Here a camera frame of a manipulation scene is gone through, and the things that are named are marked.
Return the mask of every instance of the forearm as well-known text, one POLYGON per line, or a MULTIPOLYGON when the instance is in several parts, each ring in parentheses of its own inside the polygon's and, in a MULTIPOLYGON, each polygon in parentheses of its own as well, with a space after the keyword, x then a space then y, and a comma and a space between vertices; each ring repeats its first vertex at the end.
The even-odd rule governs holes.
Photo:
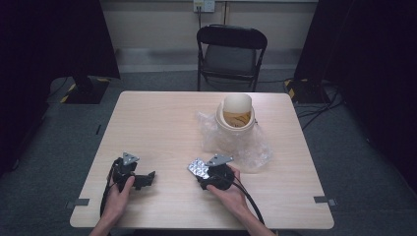
POLYGON ((115 223, 115 219, 102 217, 89 236, 107 236, 115 223))
POLYGON ((264 226, 248 208, 242 208, 233 213, 239 221, 245 226, 252 236, 274 236, 266 226, 264 226))

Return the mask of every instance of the silver metal part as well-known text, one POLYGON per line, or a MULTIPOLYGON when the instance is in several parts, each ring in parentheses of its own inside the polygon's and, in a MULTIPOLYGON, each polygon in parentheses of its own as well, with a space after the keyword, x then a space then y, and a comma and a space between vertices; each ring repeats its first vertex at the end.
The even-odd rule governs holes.
POLYGON ((200 176, 203 179, 208 179, 209 167, 199 158, 196 158, 193 162, 188 165, 188 170, 196 176, 200 176))
POLYGON ((221 164, 225 164, 233 160, 231 156, 225 156, 221 154, 216 154, 211 160, 206 163, 206 166, 217 166, 221 164))
POLYGON ((127 152, 123 152, 123 165, 129 165, 138 160, 139 160, 138 157, 132 154, 129 154, 127 152))

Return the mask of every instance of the plastic bag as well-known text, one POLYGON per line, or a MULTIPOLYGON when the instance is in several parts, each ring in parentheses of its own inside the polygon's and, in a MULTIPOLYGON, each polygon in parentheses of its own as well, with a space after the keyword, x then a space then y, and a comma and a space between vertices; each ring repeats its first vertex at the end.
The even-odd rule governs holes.
POLYGON ((258 172, 270 161, 272 151, 261 127, 255 124, 244 134, 230 134, 220 129, 214 114, 197 113, 203 138, 203 150, 233 156, 242 172, 258 172))

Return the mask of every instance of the beige wall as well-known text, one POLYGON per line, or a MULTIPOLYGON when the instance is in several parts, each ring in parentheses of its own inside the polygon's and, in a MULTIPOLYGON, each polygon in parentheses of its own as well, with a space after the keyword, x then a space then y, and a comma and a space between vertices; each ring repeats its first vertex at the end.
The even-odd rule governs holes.
MULTIPOLYGON (((195 48, 199 29, 192 1, 101 3, 115 48, 195 48)), ((202 14, 202 26, 252 27, 268 38, 268 49, 302 48, 317 3, 224 2, 202 14)))

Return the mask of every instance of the electrical outlet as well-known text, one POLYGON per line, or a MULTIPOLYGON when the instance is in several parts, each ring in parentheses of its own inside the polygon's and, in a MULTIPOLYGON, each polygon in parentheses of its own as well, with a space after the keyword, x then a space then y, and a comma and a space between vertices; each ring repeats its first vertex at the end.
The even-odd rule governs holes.
POLYGON ((204 12, 205 0, 194 0, 194 12, 199 12, 198 8, 200 7, 200 12, 204 12))
POLYGON ((214 0, 193 0, 194 1, 194 12, 214 12, 215 1, 214 0))
POLYGON ((204 12, 214 12, 214 0, 205 0, 205 10, 204 12))

